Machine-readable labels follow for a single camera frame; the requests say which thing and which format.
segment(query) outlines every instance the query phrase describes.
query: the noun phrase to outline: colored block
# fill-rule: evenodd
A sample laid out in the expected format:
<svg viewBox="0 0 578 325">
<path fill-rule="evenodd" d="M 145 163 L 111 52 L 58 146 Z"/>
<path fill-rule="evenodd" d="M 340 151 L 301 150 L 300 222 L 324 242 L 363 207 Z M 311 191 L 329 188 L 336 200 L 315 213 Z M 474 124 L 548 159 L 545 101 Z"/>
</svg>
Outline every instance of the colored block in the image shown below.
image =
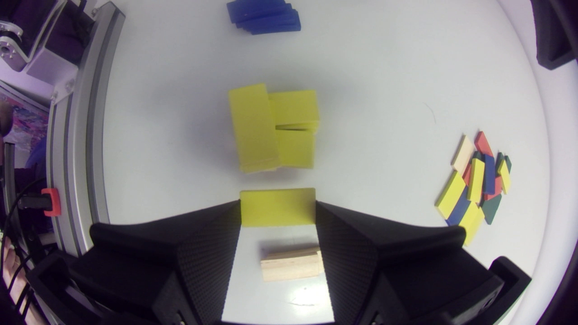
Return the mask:
<svg viewBox="0 0 578 325">
<path fill-rule="evenodd" d="M 482 186 L 484 194 L 495 194 L 496 190 L 496 166 L 494 157 L 484 155 L 484 184 Z"/>
<path fill-rule="evenodd" d="M 506 160 L 500 162 L 498 174 L 502 177 L 502 190 L 504 190 L 504 194 L 507 194 L 510 190 L 510 172 L 507 170 Z"/>
<path fill-rule="evenodd" d="M 488 140 L 486 139 L 486 135 L 483 131 L 477 133 L 474 144 L 476 145 L 477 151 L 492 157 L 494 156 L 494 154 L 492 154 L 492 149 L 490 149 L 490 145 L 488 144 Z"/>
<path fill-rule="evenodd" d="M 272 14 L 279 14 L 286 9 L 284 0 L 235 0 L 227 3 L 229 18 L 233 24 Z"/>
<path fill-rule="evenodd" d="M 291 7 L 290 3 L 285 4 L 283 11 L 276 14 L 253 18 L 251 20 L 236 23 L 237 28 L 243 28 L 250 31 L 255 28 L 262 28 L 273 25 L 287 25 L 295 24 L 295 13 L 297 12 Z"/>
<path fill-rule="evenodd" d="M 491 200 L 493 198 L 495 198 L 496 196 L 502 194 L 502 177 L 501 176 L 496 176 L 495 178 L 495 190 L 493 194 L 484 194 L 484 201 L 488 201 Z"/>
<path fill-rule="evenodd" d="M 276 130 L 281 165 L 313 168 L 315 136 L 310 131 Z"/>
<path fill-rule="evenodd" d="M 504 160 L 504 154 L 499 152 L 498 155 L 496 156 L 496 173 L 498 173 L 498 167 L 500 166 L 502 160 Z"/>
<path fill-rule="evenodd" d="M 476 146 L 474 146 L 468 136 L 464 134 L 458 146 L 458 151 L 455 152 L 454 159 L 451 161 L 452 168 L 458 171 L 460 175 L 463 175 L 475 151 Z"/>
<path fill-rule="evenodd" d="M 481 209 L 484 211 L 484 218 L 488 224 L 492 224 L 494 221 L 494 217 L 496 216 L 501 201 L 502 195 L 498 194 L 495 198 L 482 202 Z"/>
<path fill-rule="evenodd" d="M 269 100 L 277 128 L 284 125 L 319 123 L 317 94 L 314 90 L 270 93 Z"/>
<path fill-rule="evenodd" d="M 311 123 L 300 123 L 300 124 L 286 124 L 286 125 L 277 125 L 277 130 L 300 130 L 300 131 L 311 131 L 313 134 L 317 133 L 317 129 L 319 128 L 319 122 L 311 122 Z"/>
<path fill-rule="evenodd" d="M 464 217 L 464 214 L 466 213 L 466 210 L 470 205 L 470 201 L 468 201 L 467 196 L 468 196 L 468 187 L 466 186 L 462 191 L 460 199 L 455 204 L 454 209 L 451 211 L 450 216 L 446 220 L 448 226 L 460 224 L 460 221 L 462 221 L 462 218 Z"/>
<path fill-rule="evenodd" d="M 464 172 L 464 182 L 466 182 L 466 186 L 469 186 L 469 179 L 470 175 L 472 174 L 472 164 L 469 163 L 466 167 L 466 171 Z"/>
<path fill-rule="evenodd" d="M 506 156 L 504 159 L 506 160 L 507 171 L 508 171 L 508 173 L 511 173 L 512 172 L 512 162 L 510 161 L 510 157 Z"/>
<path fill-rule="evenodd" d="M 229 91 L 229 104 L 240 169 L 250 173 L 281 166 L 265 84 Z"/>
<path fill-rule="evenodd" d="M 435 207 L 444 219 L 447 220 L 451 212 L 454 210 L 455 204 L 460 199 L 465 186 L 466 183 L 462 179 L 461 175 L 458 174 L 457 171 L 454 171 L 450 176 L 450 180 L 447 181 L 446 187 L 435 202 Z"/>
<path fill-rule="evenodd" d="M 480 203 L 481 187 L 484 182 L 485 164 L 482 160 L 472 159 L 472 172 L 470 174 L 468 200 L 474 203 Z"/>
<path fill-rule="evenodd" d="M 241 191 L 244 227 L 315 224 L 315 189 Z"/>
<path fill-rule="evenodd" d="M 466 229 L 466 239 L 464 240 L 464 245 L 469 246 L 472 242 L 473 238 L 476 236 L 477 230 L 480 228 L 481 221 L 484 219 L 484 212 L 481 208 L 474 202 L 470 202 L 470 206 L 462 221 L 460 222 L 460 226 Z"/>
<path fill-rule="evenodd" d="M 472 156 L 472 159 L 474 159 L 474 158 L 484 161 L 484 154 L 479 152 L 479 151 L 476 151 L 473 153 L 473 156 Z"/>
<path fill-rule="evenodd" d="M 301 21 L 299 20 L 299 14 L 297 13 L 296 10 L 293 10 L 293 15 L 295 21 L 291 24 L 274 24 L 255 28 L 245 28 L 245 30 L 250 31 L 252 35 L 281 33 L 281 32 L 298 32 L 301 30 Z"/>
</svg>

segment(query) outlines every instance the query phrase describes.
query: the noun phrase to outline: green block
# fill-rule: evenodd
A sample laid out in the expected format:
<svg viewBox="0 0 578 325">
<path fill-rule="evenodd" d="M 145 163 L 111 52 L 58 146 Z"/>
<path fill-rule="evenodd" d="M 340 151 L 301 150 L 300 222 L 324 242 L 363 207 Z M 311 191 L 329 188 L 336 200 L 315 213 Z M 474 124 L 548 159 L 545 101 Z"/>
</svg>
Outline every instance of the green block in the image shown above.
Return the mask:
<svg viewBox="0 0 578 325">
<path fill-rule="evenodd" d="M 481 210 L 484 212 L 484 218 L 486 219 L 486 223 L 492 224 L 501 201 L 502 195 L 500 194 L 489 201 L 484 201 L 481 203 Z"/>
<path fill-rule="evenodd" d="M 499 152 L 498 156 L 496 158 L 496 173 L 498 173 L 498 167 L 500 166 L 500 163 L 502 162 L 502 160 L 506 161 L 507 171 L 511 172 L 512 171 L 512 163 L 510 162 L 510 157 L 504 156 L 503 153 Z"/>
<path fill-rule="evenodd" d="M 509 156 L 506 156 L 505 159 L 506 159 L 506 165 L 507 165 L 507 171 L 508 171 L 508 173 L 509 173 L 509 172 L 512 172 L 512 163 L 510 162 L 510 157 L 509 157 Z"/>
</svg>

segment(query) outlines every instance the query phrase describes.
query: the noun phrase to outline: red block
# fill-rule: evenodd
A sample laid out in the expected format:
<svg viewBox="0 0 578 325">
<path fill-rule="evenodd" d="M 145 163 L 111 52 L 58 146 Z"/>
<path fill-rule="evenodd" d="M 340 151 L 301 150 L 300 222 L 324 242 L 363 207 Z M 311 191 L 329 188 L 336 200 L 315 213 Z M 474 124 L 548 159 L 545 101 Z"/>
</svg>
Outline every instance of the red block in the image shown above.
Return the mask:
<svg viewBox="0 0 578 325">
<path fill-rule="evenodd" d="M 464 181 L 466 182 L 466 186 L 469 186 L 469 177 L 470 173 L 472 173 L 472 163 L 470 162 L 466 167 L 466 171 L 464 172 Z"/>
<path fill-rule="evenodd" d="M 476 140 L 473 143 L 476 145 L 477 151 L 481 152 L 482 154 L 494 156 L 494 154 L 492 154 L 490 144 L 488 144 L 488 139 L 486 139 L 486 135 L 483 131 L 477 133 Z"/>
<path fill-rule="evenodd" d="M 497 176 L 496 177 L 496 192 L 494 192 L 494 194 L 484 194 L 484 201 L 489 201 L 495 197 L 497 197 L 498 195 L 502 194 L 502 177 L 501 176 Z"/>
</svg>

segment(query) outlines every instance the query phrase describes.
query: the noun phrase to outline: pile of colored blocks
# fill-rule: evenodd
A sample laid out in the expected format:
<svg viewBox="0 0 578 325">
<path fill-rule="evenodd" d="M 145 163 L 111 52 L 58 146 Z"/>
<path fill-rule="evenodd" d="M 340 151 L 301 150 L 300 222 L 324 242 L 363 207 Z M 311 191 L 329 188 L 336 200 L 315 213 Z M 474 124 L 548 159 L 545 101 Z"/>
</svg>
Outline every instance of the pile of colored blocks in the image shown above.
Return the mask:
<svg viewBox="0 0 578 325">
<path fill-rule="evenodd" d="M 510 189 L 512 164 L 502 153 L 494 158 L 484 132 L 474 143 L 464 135 L 451 162 L 454 172 L 435 206 L 450 226 L 466 229 L 465 245 L 470 244 L 482 219 L 492 224 L 502 192 Z"/>
<path fill-rule="evenodd" d="M 314 90 L 268 94 L 265 84 L 256 84 L 230 90 L 229 104 L 241 171 L 313 168 L 319 127 Z"/>
<path fill-rule="evenodd" d="M 231 22 L 253 35 L 301 30 L 299 13 L 284 0 L 235 0 L 227 9 Z"/>
</svg>

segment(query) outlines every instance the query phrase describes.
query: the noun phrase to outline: stack of yellow blocks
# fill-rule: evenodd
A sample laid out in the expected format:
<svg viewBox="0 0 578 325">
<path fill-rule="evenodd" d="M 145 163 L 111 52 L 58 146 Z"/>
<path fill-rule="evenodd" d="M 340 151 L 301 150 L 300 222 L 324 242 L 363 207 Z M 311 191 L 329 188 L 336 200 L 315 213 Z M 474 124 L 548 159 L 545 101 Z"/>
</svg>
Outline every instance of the stack of yellow blocks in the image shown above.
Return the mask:
<svg viewBox="0 0 578 325">
<path fill-rule="evenodd" d="M 229 104 L 241 171 L 313 168 L 319 127 L 314 90 L 268 94 L 261 83 L 230 90 Z"/>
</svg>

